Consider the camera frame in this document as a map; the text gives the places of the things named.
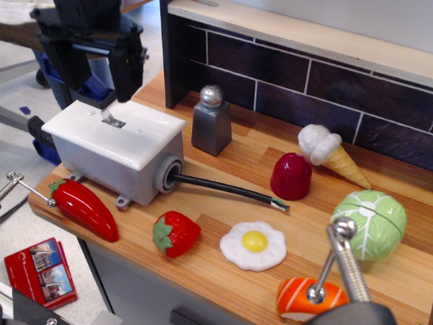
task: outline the red box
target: red box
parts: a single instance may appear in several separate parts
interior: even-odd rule
[[[78,299],[62,243],[50,238],[5,258],[13,288],[53,310]]]

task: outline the wire end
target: wire end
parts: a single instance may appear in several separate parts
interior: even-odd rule
[[[271,206],[277,209],[282,210],[283,212],[287,212],[290,210],[290,206],[286,205],[282,200],[279,198],[272,198],[271,199]]]

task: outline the waffle cone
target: waffle cone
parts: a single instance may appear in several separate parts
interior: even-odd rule
[[[335,171],[337,174],[358,184],[362,188],[371,190],[371,184],[342,146],[332,152],[331,156],[322,166]]]

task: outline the toy chili pepper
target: toy chili pepper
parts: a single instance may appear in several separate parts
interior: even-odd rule
[[[61,179],[49,185],[49,189],[55,205],[72,220],[109,242],[119,239],[111,212],[91,190],[71,179]]]

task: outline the printed picture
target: printed picture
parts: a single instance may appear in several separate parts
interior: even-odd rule
[[[39,274],[38,278],[46,302],[72,291],[68,274],[63,265],[56,266]]]
[[[32,255],[37,273],[62,262],[54,239],[31,247],[30,254]]]

